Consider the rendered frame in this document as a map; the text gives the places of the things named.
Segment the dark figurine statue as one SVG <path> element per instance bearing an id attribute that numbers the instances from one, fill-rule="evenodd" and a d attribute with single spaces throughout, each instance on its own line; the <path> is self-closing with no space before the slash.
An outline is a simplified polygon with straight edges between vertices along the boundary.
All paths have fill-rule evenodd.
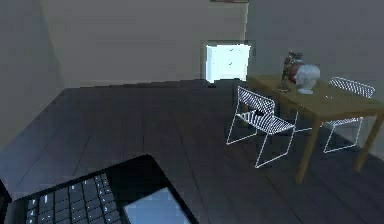
<path id="1" fill-rule="evenodd" d="M 288 83 L 290 82 L 288 80 L 288 69 L 293 63 L 297 63 L 297 62 L 303 62 L 304 64 L 303 54 L 300 52 L 294 52 L 293 50 L 289 50 L 288 55 L 285 57 L 285 60 L 284 60 L 284 67 L 283 67 L 281 82 L 277 87 L 278 91 L 281 91 L 281 92 L 291 91 L 291 89 L 288 86 Z"/>

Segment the black laptop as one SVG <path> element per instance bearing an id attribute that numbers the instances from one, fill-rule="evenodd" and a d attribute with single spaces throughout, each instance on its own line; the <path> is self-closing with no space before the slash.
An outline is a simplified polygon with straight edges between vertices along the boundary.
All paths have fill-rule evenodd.
<path id="1" fill-rule="evenodd" d="M 149 154 L 17 200 L 0 191 L 0 224 L 199 224 Z"/>

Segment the wooden table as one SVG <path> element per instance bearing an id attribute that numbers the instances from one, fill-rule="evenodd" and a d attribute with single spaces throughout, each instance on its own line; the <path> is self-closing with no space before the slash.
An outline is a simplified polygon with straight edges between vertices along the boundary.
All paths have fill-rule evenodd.
<path id="1" fill-rule="evenodd" d="M 300 94 L 292 83 L 288 83 L 290 92 L 278 91 L 279 84 L 279 75 L 256 75 L 247 78 L 247 85 L 251 90 L 273 96 L 280 104 L 298 111 L 313 121 L 310 137 L 296 174 L 296 182 L 300 184 L 305 177 L 322 122 L 375 116 L 375 122 L 354 164 L 354 169 L 359 172 L 384 122 L 384 103 L 339 89 L 323 81 L 316 83 L 311 95 Z"/>

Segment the white chest of drawers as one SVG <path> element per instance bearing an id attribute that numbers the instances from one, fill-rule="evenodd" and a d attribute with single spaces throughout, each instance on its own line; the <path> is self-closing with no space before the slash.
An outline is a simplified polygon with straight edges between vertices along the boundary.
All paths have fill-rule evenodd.
<path id="1" fill-rule="evenodd" d="M 210 83 L 224 79 L 245 81 L 250 49 L 246 44 L 207 45 L 206 80 Z"/>

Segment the red round object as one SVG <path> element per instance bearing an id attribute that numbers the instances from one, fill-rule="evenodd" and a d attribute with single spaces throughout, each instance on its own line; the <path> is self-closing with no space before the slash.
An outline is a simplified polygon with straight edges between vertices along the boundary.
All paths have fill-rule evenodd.
<path id="1" fill-rule="evenodd" d="M 297 73 L 297 71 L 299 70 L 299 68 L 303 65 L 303 62 L 297 62 L 297 63 L 293 63 L 289 69 L 288 69 L 288 80 L 295 84 L 296 81 L 295 81 L 295 75 Z"/>

